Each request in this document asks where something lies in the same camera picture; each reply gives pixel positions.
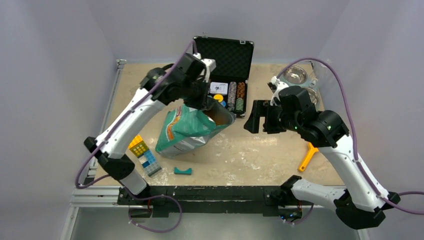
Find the green pet food bag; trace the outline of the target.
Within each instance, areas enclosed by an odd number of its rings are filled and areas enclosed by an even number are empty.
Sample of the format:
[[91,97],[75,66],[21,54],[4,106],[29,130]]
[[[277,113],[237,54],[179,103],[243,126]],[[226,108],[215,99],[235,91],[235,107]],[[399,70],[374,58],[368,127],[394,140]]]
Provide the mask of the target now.
[[210,113],[183,104],[167,113],[155,151],[164,158],[191,152],[206,145],[235,120],[236,115],[226,108],[223,113]]

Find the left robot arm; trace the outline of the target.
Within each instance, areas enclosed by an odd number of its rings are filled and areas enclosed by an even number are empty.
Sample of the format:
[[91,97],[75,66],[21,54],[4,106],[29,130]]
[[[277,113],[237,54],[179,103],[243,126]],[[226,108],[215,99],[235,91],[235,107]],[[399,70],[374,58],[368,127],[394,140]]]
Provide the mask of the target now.
[[183,100],[192,109],[209,110],[215,100],[208,96],[209,78],[217,64],[199,53],[184,53],[169,68],[147,72],[134,97],[117,119],[97,137],[87,137],[84,145],[107,174],[130,192],[138,205],[149,199],[148,183],[126,155],[130,143],[165,106]]

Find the yellow plastic scoop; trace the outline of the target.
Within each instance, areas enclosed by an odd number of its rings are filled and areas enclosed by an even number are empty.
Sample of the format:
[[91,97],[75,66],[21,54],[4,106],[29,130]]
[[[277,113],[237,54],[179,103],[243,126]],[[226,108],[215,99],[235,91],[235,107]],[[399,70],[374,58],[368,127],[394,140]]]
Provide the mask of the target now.
[[310,161],[311,161],[311,159],[314,157],[314,155],[316,154],[316,153],[318,153],[319,152],[319,149],[317,148],[317,147],[314,147],[313,145],[312,145],[312,143],[308,143],[308,151],[306,152],[306,154],[305,154],[305,156],[304,156],[304,158],[303,158],[303,160],[301,161],[301,163],[299,164],[299,166],[298,166],[298,168],[297,168],[297,170],[299,171],[299,172],[304,172],[305,170],[306,170],[306,168],[308,167],[308,165],[309,165],[309,163],[310,163]]

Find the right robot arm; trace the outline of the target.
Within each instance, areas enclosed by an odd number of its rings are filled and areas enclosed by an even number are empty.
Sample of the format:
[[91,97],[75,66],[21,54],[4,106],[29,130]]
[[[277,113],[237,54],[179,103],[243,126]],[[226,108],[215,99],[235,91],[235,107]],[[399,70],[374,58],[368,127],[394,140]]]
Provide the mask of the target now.
[[335,212],[346,226],[361,230],[378,227],[390,208],[388,202],[401,199],[381,186],[365,162],[354,155],[353,138],[342,118],[331,110],[317,110],[304,88],[289,86],[276,90],[270,100],[254,100],[244,129],[253,134],[298,133],[318,148],[344,183],[344,188],[333,188],[293,175],[276,196],[281,206],[307,201]]

